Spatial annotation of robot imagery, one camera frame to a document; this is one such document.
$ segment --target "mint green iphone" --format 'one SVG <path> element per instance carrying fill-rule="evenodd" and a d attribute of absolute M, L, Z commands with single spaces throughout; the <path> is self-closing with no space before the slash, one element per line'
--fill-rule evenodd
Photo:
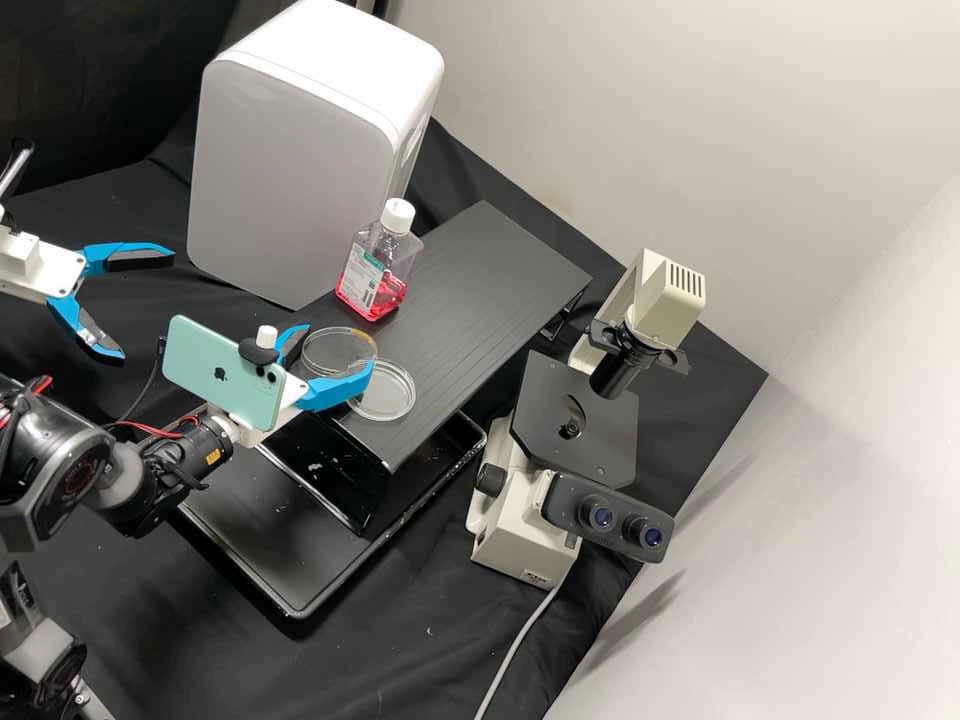
<path fill-rule="evenodd" d="M 170 320 L 163 376 L 257 430 L 276 423 L 287 379 L 276 363 L 258 370 L 233 340 L 183 315 Z"/>

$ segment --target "flask label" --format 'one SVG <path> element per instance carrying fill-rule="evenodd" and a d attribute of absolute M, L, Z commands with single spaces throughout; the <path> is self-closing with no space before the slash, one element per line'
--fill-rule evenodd
<path fill-rule="evenodd" d="M 377 288 L 383 280 L 383 263 L 364 250 L 358 243 L 350 248 L 347 266 L 340 281 L 340 294 L 351 304 L 369 312 L 377 297 Z"/>

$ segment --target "white cable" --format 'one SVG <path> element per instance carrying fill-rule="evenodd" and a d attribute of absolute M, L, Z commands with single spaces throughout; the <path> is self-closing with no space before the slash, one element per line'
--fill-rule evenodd
<path fill-rule="evenodd" d="M 497 688 L 500 687 L 500 681 L 503 680 L 504 674 L 507 672 L 507 668 L 510 666 L 510 661 L 513 660 L 513 656 L 517 653 L 517 650 L 520 647 L 520 643 L 523 642 L 523 638 L 527 636 L 527 633 L 530 632 L 530 628 L 533 627 L 533 624 L 537 621 L 543 611 L 547 609 L 547 606 L 553 602 L 553 599 L 557 596 L 557 593 L 560 591 L 560 586 L 563 585 L 563 581 L 567 579 L 567 575 L 570 574 L 570 568 L 567 568 L 567 571 L 563 573 L 560 579 L 557 581 L 557 584 L 553 586 L 553 590 L 547 593 L 547 596 L 543 599 L 543 602 L 533 611 L 533 615 L 527 620 L 520 632 L 517 633 L 517 637 L 514 638 L 513 644 L 510 646 L 510 649 L 507 650 L 506 656 L 503 658 L 503 662 L 500 663 L 500 669 L 497 670 L 497 674 L 493 678 L 493 682 L 490 684 L 487 694 L 483 697 L 483 702 L 480 703 L 480 707 L 477 710 L 477 714 L 473 716 L 473 720 L 483 720 L 484 714 L 487 712 L 487 706 L 490 704 L 490 701 L 493 700 L 493 696 L 497 692 Z"/>

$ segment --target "clear plastic dish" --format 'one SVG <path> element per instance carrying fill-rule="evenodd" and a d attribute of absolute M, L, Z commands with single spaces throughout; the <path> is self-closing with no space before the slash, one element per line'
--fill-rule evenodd
<path fill-rule="evenodd" d="M 352 375 L 377 357 L 377 344 L 362 330 L 329 327 L 307 336 L 297 363 L 306 380 Z"/>
<path fill-rule="evenodd" d="M 378 358 L 363 395 L 350 398 L 347 404 L 361 417 L 386 422 L 402 418 L 416 401 L 417 389 L 410 373 L 394 362 Z"/>

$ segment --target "white wall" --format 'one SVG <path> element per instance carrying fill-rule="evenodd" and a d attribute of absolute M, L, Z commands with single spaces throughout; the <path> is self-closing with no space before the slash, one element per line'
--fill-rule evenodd
<path fill-rule="evenodd" d="M 956 718 L 960 177 L 771 379 L 549 720 Z"/>
<path fill-rule="evenodd" d="M 955 0 L 393 0 L 436 115 L 626 262 L 706 273 L 777 371 L 960 158 Z"/>

